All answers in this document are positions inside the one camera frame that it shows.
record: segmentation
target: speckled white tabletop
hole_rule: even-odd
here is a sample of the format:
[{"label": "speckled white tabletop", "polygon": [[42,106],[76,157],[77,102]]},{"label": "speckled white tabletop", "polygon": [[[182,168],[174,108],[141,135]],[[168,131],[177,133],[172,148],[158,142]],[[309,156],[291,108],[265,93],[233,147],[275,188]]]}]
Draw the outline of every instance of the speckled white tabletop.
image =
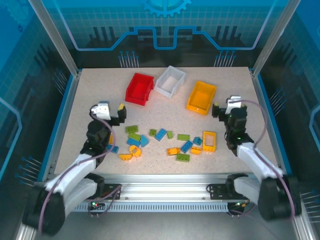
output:
[{"label": "speckled white tabletop", "polygon": [[[125,124],[113,127],[119,154],[129,153],[126,144],[126,126],[138,125],[139,134],[149,139],[142,148],[142,156],[130,161],[122,161],[117,154],[109,153],[95,170],[102,174],[203,174],[251,172],[239,158],[228,150],[224,140],[225,126],[217,118],[200,115],[186,109],[187,101],[197,80],[217,86],[213,102],[224,106],[230,95],[240,95],[243,99],[257,100],[257,95],[247,67],[181,67],[187,73],[184,85],[173,98],[167,98],[152,91],[146,106],[125,102],[126,89],[134,73],[154,76],[154,81],[165,68],[100,68],[83,69],[76,90],[67,128],[60,149],[55,173],[62,172],[78,156],[86,140],[89,109],[99,101],[109,101],[111,115],[117,115],[120,103],[125,103],[127,119]],[[256,140],[261,134],[264,120],[261,110],[248,106],[247,132]],[[161,128],[173,131],[173,139],[165,136],[160,142],[149,136],[150,129]],[[212,154],[190,155],[190,162],[176,161],[176,156],[167,156],[167,148],[181,147],[185,142],[177,140],[177,134],[202,137],[203,131],[216,132],[216,151]],[[273,163],[276,158],[268,134],[258,148]]]}]

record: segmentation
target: purple cable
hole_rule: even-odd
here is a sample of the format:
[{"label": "purple cable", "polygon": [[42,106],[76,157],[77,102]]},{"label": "purple cable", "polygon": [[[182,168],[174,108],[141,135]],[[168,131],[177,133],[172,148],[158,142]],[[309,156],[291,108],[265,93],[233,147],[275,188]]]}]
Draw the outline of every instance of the purple cable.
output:
[{"label": "purple cable", "polygon": [[278,171],[276,171],[276,169],[274,168],[274,166],[272,166],[270,163],[268,163],[266,160],[264,160],[264,158],[258,153],[258,151],[256,150],[256,147],[258,145],[258,143],[262,140],[262,138],[264,137],[264,135],[266,134],[266,131],[267,131],[267,122],[268,122],[268,119],[267,119],[267,113],[266,111],[264,110],[264,108],[259,104],[259,103],[256,103],[255,101],[251,101],[251,100],[237,100],[237,101],[230,101],[231,104],[235,104],[235,103],[239,103],[239,102],[242,102],[242,103],[249,103],[249,104],[253,104],[253,105],[256,105],[257,107],[259,107],[262,111],[262,115],[263,115],[263,118],[264,118],[264,127],[263,127],[263,131],[262,131],[262,134],[261,136],[259,137],[259,139],[254,143],[254,146],[253,146],[253,150],[254,150],[254,153],[258,156],[258,158],[265,164],[268,166],[268,168],[270,168],[276,175],[276,177],[279,179],[279,181],[281,182],[283,188],[284,188],[284,191],[285,193],[287,194],[288,196],[288,199],[289,199],[289,203],[290,203],[290,207],[291,207],[291,220],[293,220],[295,218],[295,215],[296,215],[296,211],[295,211],[295,205],[294,205],[294,201],[292,199],[292,196],[291,196],[291,193],[289,191],[289,188],[286,184],[286,182],[284,181],[284,179],[281,177],[281,175],[278,173]]},{"label": "purple cable", "polygon": [[100,155],[97,155],[97,156],[93,156],[93,157],[90,157],[90,158],[87,158],[87,159],[83,159],[79,162],[77,162],[76,164],[72,165],[71,167],[69,167],[59,178],[58,180],[55,182],[55,184],[53,185],[53,187],[51,188],[51,190],[49,191],[48,195],[46,196],[46,198],[44,199],[44,202],[43,202],[43,205],[42,205],[42,208],[41,208],[41,212],[40,212],[40,216],[39,216],[39,224],[38,224],[38,231],[39,233],[42,235],[42,225],[43,225],[43,222],[44,222],[44,215],[45,215],[45,210],[46,210],[46,206],[49,202],[49,199],[52,195],[52,193],[54,192],[54,190],[56,189],[56,187],[59,185],[59,183],[61,182],[61,180],[72,170],[74,169],[75,167],[79,166],[80,164],[83,164],[83,163],[86,163],[88,161],[91,161],[93,159],[97,159],[97,158],[101,158],[105,155],[107,155],[108,153],[110,153],[115,145],[116,145],[116,134],[115,134],[115,131],[112,129],[112,127],[104,120],[94,116],[94,115],[91,115],[92,118],[100,121],[101,123],[103,123],[109,130],[110,132],[113,134],[113,143],[112,143],[112,146],[111,148],[108,150],[108,151],[105,151],[104,153],[101,153]]},{"label": "purple cable", "polygon": [[270,228],[268,228],[262,221],[260,221],[259,219],[255,218],[255,217],[253,217],[253,216],[247,215],[247,214],[248,214],[249,212],[251,212],[254,208],[255,208],[255,207],[251,208],[249,211],[247,211],[247,212],[244,213],[244,214],[243,214],[242,212],[240,212],[240,211],[237,211],[237,210],[230,210],[230,211],[238,214],[239,216],[246,216],[246,217],[248,217],[248,218],[251,218],[251,219],[257,221],[257,222],[260,223],[262,226],[264,226],[264,228],[265,228],[271,235],[273,235],[276,239],[281,240],[281,239],[280,239],[277,235],[275,235],[275,234],[270,230]]},{"label": "purple cable", "polygon": [[[100,213],[99,215],[104,215],[104,214],[106,214],[106,213],[110,210],[112,204],[114,203],[114,201],[115,201],[115,199],[116,199],[116,197],[117,197],[117,194],[118,194],[118,191],[120,190],[120,188],[121,188],[121,185],[118,185],[118,186],[117,186],[112,192],[110,192],[107,196],[104,196],[104,197],[102,197],[102,198],[96,198],[96,199],[94,200],[94,201],[99,202],[99,201],[102,201],[102,200],[105,200],[105,199],[109,198],[110,196],[112,196],[112,194],[116,193],[116,194],[114,194],[114,196],[113,196],[113,198],[112,198],[112,201],[111,201],[111,203],[109,204],[109,206],[106,208],[106,210],[105,210],[104,212]],[[91,213],[91,211],[90,211],[89,209],[88,209],[88,213],[89,213],[91,216],[93,216],[93,214]]]}]

